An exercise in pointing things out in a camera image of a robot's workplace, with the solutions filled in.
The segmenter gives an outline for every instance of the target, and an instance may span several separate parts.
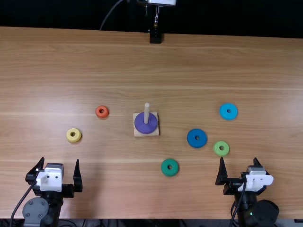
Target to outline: dark green ring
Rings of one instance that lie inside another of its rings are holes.
[[[166,176],[174,176],[179,171],[179,164],[174,159],[165,159],[161,164],[161,171]]]

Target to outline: yellow ring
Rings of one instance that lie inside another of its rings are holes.
[[[81,136],[80,130],[76,128],[68,129],[66,132],[66,138],[71,143],[78,142],[81,139]]]

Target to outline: black background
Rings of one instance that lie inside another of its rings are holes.
[[[98,30],[116,1],[0,0],[0,26]],[[124,0],[104,30],[146,32],[152,13],[144,14],[136,0]],[[177,0],[161,9],[160,26],[164,33],[302,38],[303,1]]]

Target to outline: wooden base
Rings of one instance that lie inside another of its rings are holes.
[[[134,120],[136,119],[136,116],[139,115],[140,113],[134,113],[133,114],[133,117],[134,117]],[[157,120],[158,120],[158,113],[157,112],[151,112],[151,114],[153,114]],[[140,137],[143,137],[143,136],[159,136],[159,121],[158,121],[158,127],[155,129],[155,131],[153,131],[152,133],[150,134],[143,134],[143,133],[140,133],[136,127],[134,126],[134,136],[140,136]]]

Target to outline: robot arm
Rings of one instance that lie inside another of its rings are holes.
[[[265,191],[274,178],[257,158],[254,158],[253,163],[246,172],[241,173],[240,178],[229,178],[224,159],[221,158],[215,185],[224,185],[223,194],[235,197],[239,227],[273,227],[279,208],[268,200],[257,201],[257,195]]]
[[[56,227],[63,198],[73,198],[75,192],[82,192],[82,178],[79,160],[74,170],[74,184],[62,184],[64,166],[48,163],[43,169],[44,157],[28,172],[25,181],[33,185],[36,196],[23,207],[24,227]]]

